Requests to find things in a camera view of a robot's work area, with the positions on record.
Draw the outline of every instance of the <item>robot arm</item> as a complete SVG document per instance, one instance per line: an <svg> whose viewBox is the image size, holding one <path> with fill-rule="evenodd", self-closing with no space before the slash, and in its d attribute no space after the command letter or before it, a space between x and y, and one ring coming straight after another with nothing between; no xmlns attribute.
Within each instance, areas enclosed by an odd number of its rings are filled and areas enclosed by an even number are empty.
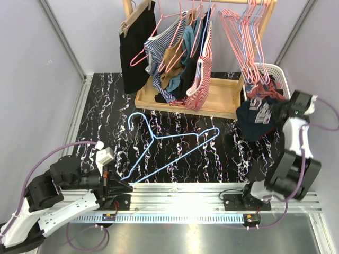
<svg viewBox="0 0 339 254"><path fill-rule="evenodd" d="M98 208L109 209L115 197L132 192L127 183L109 164L114 159L112 150L106 148L96 154L97 171L83 174L81 161L72 156L61 157L43 175L35 177L26 188L23 206L14 223L9 220L0 225L2 237L0 253L24 253L43 244L46 237L83 213ZM50 212L64 200L61 190L88 189L75 202Z"/></svg>
<svg viewBox="0 0 339 254"><path fill-rule="evenodd" d="M309 191L312 183L321 169L321 163L313 159L308 144L309 115L314 112L316 96L295 91L287 103L273 108L275 121L283 124L285 136L285 150L280 154L272 168L267 172L265 180L249 183L243 190L244 203L261 205L263 197L280 196L289 197L297 188L301 173L302 153L305 151L305 173L294 199L301 200Z"/></svg>

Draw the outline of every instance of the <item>black skirt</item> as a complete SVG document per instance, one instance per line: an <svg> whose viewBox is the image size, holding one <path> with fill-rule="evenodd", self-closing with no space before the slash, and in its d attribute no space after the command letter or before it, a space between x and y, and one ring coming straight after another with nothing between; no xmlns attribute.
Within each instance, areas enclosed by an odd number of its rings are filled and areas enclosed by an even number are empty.
<svg viewBox="0 0 339 254"><path fill-rule="evenodd" d="M154 16L155 2L152 1L151 9L146 8L137 20L128 29L127 36L120 35L120 61L124 91L126 94L135 93L140 90L149 78L145 71L148 66L147 59L132 67L131 60L144 48L144 42L153 33L156 22ZM139 55L138 59L145 57L145 53Z"/></svg>

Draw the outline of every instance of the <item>red striped shirt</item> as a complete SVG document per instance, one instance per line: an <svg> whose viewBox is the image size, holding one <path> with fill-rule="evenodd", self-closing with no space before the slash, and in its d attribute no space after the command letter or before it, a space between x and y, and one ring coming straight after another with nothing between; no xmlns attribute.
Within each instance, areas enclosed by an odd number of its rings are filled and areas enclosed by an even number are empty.
<svg viewBox="0 0 339 254"><path fill-rule="evenodd" d="M187 90L187 97L171 102L171 106L185 105L188 110L199 111L208 97L212 71L212 23L208 22L208 32L202 56L198 59L197 68L201 66L200 77L195 76L192 86Z"/></svg>

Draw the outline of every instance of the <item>gray wall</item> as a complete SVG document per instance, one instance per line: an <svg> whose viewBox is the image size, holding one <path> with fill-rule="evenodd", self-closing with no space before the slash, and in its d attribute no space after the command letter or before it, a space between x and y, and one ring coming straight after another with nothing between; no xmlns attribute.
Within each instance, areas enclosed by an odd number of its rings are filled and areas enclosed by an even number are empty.
<svg viewBox="0 0 339 254"><path fill-rule="evenodd" d="M265 60L274 63L307 0L278 0L271 22L263 38ZM126 19L122 0L48 0L66 38L87 74L121 72L118 28ZM179 0L160 0L164 15L179 12ZM192 1L182 0L182 9L192 7ZM237 13L245 5L217 3L212 17L213 71L237 71L238 64L217 15L218 10L231 8ZM158 4L155 8L159 20ZM159 31L164 31L174 18L164 19Z"/></svg>
<svg viewBox="0 0 339 254"><path fill-rule="evenodd" d="M318 1L304 26L297 35L281 64L290 90L299 89L317 94L339 110L337 94L339 58L338 22L339 2ZM330 109L320 102L311 121L326 126L338 126ZM339 250L339 133L311 128L310 148L316 159L322 162L322 170L314 189L325 213L327 225Z"/></svg>
<svg viewBox="0 0 339 254"><path fill-rule="evenodd" d="M36 0L0 1L0 78L0 222L5 222L17 208L27 173L62 145L82 83Z"/></svg>

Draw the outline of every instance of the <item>wooden clothing rack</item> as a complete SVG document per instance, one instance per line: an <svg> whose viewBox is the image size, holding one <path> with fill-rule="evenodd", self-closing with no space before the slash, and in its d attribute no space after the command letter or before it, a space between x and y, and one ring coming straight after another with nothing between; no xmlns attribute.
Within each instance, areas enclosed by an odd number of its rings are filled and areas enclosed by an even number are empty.
<svg viewBox="0 0 339 254"><path fill-rule="evenodd" d="M126 17L133 12L131 0L122 0ZM230 4L247 4L247 0L212 0L218 3ZM277 0L270 0L268 11L264 14L262 22L259 26L260 39L262 39L267 25L270 21ZM261 4L261 0L257 0L257 5ZM178 112L184 114L195 114L205 116L216 116L222 118L237 119L236 109L240 106L240 92L244 87L244 77L241 76L239 81L230 79L211 78L209 95L201 110L198 112L187 110L185 106L170 106L165 103L157 103L154 96L158 91L153 87L151 78L146 85L138 91L135 105L136 108L144 108L148 110L159 110L168 112Z"/></svg>

